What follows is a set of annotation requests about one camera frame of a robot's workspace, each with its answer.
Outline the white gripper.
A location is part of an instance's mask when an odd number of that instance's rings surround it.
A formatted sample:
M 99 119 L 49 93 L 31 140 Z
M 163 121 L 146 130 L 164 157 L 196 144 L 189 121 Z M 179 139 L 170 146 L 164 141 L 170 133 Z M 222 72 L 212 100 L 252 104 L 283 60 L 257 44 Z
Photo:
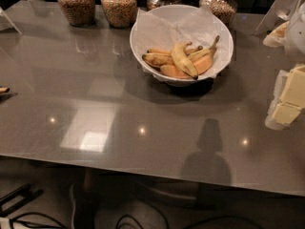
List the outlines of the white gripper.
M 279 72 L 274 96 L 280 98 L 271 102 L 265 126 L 281 131 L 289 128 L 305 108 L 305 64 L 297 63 L 289 72 Z

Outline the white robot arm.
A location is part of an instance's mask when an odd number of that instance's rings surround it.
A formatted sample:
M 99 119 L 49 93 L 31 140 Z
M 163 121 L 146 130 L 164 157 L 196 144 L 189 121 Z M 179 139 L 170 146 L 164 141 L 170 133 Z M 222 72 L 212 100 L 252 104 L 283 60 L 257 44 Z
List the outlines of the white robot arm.
M 288 72 L 278 73 L 265 125 L 273 130 L 283 130 L 305 110 L 305 0 L 295 0 L 291 10 L 279 10 L 276 15 L 284 23 L 274 28 L 263 44 L 282 47 L 295 65 Z

